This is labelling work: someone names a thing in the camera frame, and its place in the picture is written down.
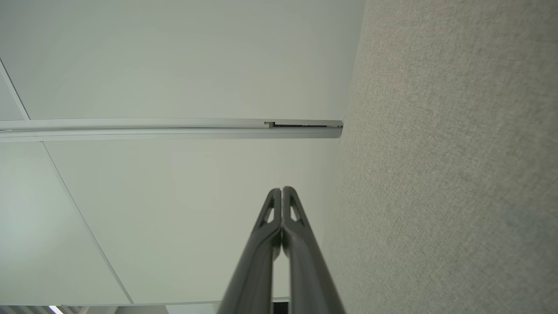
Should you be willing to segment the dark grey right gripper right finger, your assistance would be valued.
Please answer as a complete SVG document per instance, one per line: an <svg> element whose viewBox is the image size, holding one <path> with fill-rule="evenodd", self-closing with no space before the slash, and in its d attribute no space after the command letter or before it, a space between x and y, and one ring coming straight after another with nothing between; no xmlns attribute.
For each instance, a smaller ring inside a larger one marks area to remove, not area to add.
<svg viewBox="0 0 558 314"><path fill-rule="evenodd" d="M289 259L291 314L344 314L341 298L295 189L283 188L282 246Z"/></svg>

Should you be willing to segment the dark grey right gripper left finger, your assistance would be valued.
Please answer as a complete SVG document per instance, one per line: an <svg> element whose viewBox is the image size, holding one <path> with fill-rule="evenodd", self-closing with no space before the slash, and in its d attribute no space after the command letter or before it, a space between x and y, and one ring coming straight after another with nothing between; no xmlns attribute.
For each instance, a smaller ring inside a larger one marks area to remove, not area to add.
<svg viewBox="0 0 558 314"><path fill-rule="evenodd" d="M221 301L219 314L272 313L273 263L281 245L282 191L275 188L264 201Z"/></svg>

